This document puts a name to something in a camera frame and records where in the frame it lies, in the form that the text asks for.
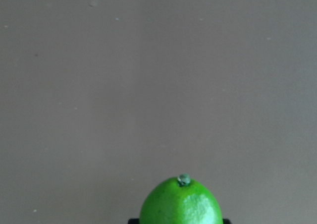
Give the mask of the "green lime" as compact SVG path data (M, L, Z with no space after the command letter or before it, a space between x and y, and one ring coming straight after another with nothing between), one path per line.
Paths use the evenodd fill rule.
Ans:
M155 187L142 204L140 224L222 224L215 196L187 174Z

